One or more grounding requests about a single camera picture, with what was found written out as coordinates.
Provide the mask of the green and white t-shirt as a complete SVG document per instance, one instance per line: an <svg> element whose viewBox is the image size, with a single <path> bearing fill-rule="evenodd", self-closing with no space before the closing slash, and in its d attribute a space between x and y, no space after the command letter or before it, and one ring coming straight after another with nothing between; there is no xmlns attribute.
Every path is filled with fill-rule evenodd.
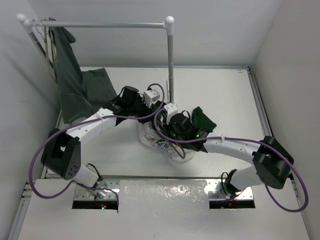
<svg viewBox="0 0 320 240"><path fill-rule="evenodd" d="M178 111L176 105L169 103L162 107L156 117L140 120L139 139L142 144L154 150L169 154L171 160L183 164L189 162L196 152L205 152L204 142L187 141L206 138L217 125L209 119L198 106L192 114Z"/></svg>

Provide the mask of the wooden clothes hanger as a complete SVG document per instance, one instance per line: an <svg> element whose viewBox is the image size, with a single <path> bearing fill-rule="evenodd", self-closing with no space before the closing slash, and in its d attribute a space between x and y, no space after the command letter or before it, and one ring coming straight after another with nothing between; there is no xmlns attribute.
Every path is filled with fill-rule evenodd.
<svg viewBox="0 0 320 240"><path fill-rule="evenodd" d="M170 141L167 141L167 143L182 160L186 158L186 152L179 144L173 144Z"/></svg>

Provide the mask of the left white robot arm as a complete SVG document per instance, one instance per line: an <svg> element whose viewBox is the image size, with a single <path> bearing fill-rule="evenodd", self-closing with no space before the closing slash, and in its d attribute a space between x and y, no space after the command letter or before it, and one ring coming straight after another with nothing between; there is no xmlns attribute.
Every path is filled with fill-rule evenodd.
<svg viewBox="0 0 320 240"><path fill-rule="evenodd" d="M147 89L143 94L131 86L125 86L122 94L87 118L82 125L68 129L54 135L44 147L41 163L65 180L72 180L83 186L94 188L100 176L82 164L82 147L104 131L119 125L123 117L141 118L152 113L153 102L159 100L160 94L156 90Z"/></svg>

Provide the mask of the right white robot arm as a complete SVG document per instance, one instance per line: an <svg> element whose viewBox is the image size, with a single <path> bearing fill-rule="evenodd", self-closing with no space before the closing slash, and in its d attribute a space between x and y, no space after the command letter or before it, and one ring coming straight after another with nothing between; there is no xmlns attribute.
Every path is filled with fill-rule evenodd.
<svg viewBox="0 0 320 240"><path fill-rule="evenodd" d="M252 140L225 137L214 132L217 125L200 109L194 109L191 115L160 112L153 122L162 137L184 149L221 154L250 164L245 169L221 174L220 195L228 200L253 186L265 185L281 190L294 163L290 154L272 136Z"/></svg>

